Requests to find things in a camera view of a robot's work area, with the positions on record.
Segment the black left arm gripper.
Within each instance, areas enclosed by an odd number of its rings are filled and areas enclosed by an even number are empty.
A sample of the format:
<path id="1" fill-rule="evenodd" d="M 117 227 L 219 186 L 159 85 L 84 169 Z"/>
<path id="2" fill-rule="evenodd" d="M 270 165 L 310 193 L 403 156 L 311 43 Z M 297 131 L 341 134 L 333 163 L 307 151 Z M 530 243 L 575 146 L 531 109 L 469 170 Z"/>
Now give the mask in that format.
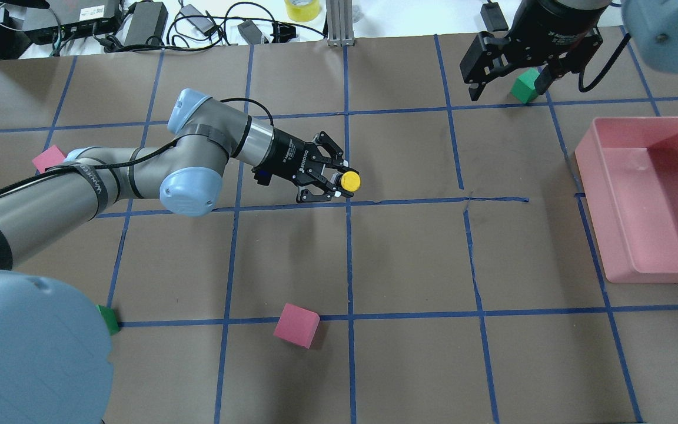
<path id="1" fill-rule="evenodd" d="M 326 170 L 350 171 L 344 151 L 326 132 L 318 132 L 311 141 L 304 141 L 284 131 L 274 131 L 265 159 L 254 167 L 254 179 L 268 186 L 272 178 L 291 182 L 298 188 L 296 202 L 321 203 L 336 198 L 349 198 L 339 190 L 335 177 L 325 177 Z"/>

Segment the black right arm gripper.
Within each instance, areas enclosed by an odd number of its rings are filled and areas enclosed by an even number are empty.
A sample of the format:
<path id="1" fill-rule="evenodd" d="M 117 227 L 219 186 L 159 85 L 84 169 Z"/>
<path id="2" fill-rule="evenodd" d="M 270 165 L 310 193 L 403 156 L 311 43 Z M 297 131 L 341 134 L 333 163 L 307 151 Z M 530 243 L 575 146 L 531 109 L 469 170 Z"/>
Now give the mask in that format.
<path id="1" fill-rule="evenodd" d="M 597 24 L 603 1 L 522 1 L 503 36 L 481 31 L 460 62 L 472 102 L 487 84 L 517 69 L 543 69 L 535 79 L 536 94 L 545 94 L 567 73 L 586 69 L 603 43 Z"/>

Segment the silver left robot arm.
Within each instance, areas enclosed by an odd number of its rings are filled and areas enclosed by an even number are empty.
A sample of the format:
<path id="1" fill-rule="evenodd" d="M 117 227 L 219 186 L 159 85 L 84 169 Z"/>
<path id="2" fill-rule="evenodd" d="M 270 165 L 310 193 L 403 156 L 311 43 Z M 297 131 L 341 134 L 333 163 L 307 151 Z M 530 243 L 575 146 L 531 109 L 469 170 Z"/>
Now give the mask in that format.
<path id="1" fill-rule="evenodd" d="M 216 209 L 228 162 L 298 189 L 298 204 L 343 205 L 361 176 L 325 132 L 304 141 L 190 88 L 175 102 L 173 139 L 157 148 L 87 147 L 0 189 L 0 423 L 99 423 L 109 403 L 110 328 L 86 295 L 19 263 L 118 200 L 155 198 L 172 214 Z"/>

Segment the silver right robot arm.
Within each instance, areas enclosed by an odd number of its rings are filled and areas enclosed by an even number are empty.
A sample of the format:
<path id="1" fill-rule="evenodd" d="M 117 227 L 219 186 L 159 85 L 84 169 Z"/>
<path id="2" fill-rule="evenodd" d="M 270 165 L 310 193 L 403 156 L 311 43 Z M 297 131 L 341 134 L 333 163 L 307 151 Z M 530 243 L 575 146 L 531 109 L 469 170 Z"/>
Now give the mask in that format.
<path id="1" fill-rule="evenodd" d="M 490 81 L 534 67 L 543 67 L 534 83 L 539 95 L 567 74 L 576 74 L 579 91 L 586 93 L 632 39 L 650 68 L 678 74 L 678 1 L 622 1 L 627 32 L 598 76 L 585 84 L 587 64 L 603 45 L 599 20 L 610 6 L 610 1 L 522 1 L 504 36 L 481 31 L 463 56 L 460 72 L 469 97 L 478 100 Z"/>

